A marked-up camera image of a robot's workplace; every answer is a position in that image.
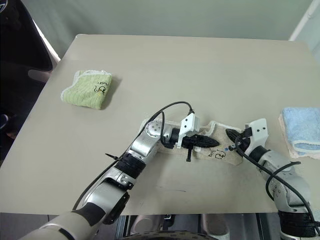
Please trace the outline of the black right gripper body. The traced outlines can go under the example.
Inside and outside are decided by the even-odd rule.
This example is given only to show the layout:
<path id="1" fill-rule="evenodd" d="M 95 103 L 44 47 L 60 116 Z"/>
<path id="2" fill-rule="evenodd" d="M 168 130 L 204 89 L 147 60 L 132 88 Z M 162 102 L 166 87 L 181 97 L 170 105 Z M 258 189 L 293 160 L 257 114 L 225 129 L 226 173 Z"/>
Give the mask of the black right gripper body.
<path id="1" fill-rule="evenodd" d="M 250 139 L 249 138 L 245 138 L 245 137 L 241 137 L 240 139 L 240 144 L 239 144 L 239 148 L 245 152 L 247 150 L 247 148 L 250 145 Z"/>

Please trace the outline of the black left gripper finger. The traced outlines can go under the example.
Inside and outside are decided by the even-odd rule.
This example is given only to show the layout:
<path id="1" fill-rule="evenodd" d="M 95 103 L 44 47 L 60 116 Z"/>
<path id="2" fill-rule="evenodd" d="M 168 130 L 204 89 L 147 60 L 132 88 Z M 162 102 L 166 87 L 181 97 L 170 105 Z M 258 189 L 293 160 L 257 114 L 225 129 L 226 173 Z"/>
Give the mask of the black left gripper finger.
<path id="1" fill-rule="evenodd" d="M 199 147 L 199 148 L 214 148 L 214 147 L 217 147 L 219 145 L 220 145 L 220 143 L 217 142 L 217 141 L 214 141 L 214 142 L 200 142 L 200 143 L 196 144 L 196 146 Z"/>
<path id="2" fill-rule="evenodd" d="M 198 144 L 219 144 L 219 142 L 209 136 L 197 135 L 197 143 Z"/>

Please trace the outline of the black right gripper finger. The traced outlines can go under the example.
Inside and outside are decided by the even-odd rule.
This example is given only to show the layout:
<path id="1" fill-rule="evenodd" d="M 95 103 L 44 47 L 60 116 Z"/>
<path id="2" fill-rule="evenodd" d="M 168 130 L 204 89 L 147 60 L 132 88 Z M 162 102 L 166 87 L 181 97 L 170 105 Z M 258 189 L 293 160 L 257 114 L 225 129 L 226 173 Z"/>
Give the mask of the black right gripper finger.
<path id="1" fill-rule="evenodd" d="M 235 141 L 236 139 L 240 140 L 242 134 L 235 129 L 227 128 L 226 135 L 231 141 Z"/>
<path id="2" fill-rule="evenodd" d="M 235 129 L 226 129 L 225 133 L 233 143 L 235 143 L 235 144 L 239 144 L 240 143 L 239 140 L 236 140 L 237 137 L 241 134 L 240 132 L 238 132 Z"/>

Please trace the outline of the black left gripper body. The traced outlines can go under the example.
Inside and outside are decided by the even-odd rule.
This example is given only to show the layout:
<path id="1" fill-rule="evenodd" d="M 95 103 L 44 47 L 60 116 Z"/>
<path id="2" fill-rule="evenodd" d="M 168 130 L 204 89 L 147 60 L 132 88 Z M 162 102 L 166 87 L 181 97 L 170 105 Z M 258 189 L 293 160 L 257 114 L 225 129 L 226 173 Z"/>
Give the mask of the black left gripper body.
<path id="1" fill-rule="evenodd" d="M 194 149 L 194 146 L 196 145 L 198 141 L 198 135 L 195 134 L 193 136 L 185 136 L 182 139 L 181 147 L 184 149 L 187 149 L 187 162 L 191 162 L 191 156 L 192 156 L 192 151 Z"/>

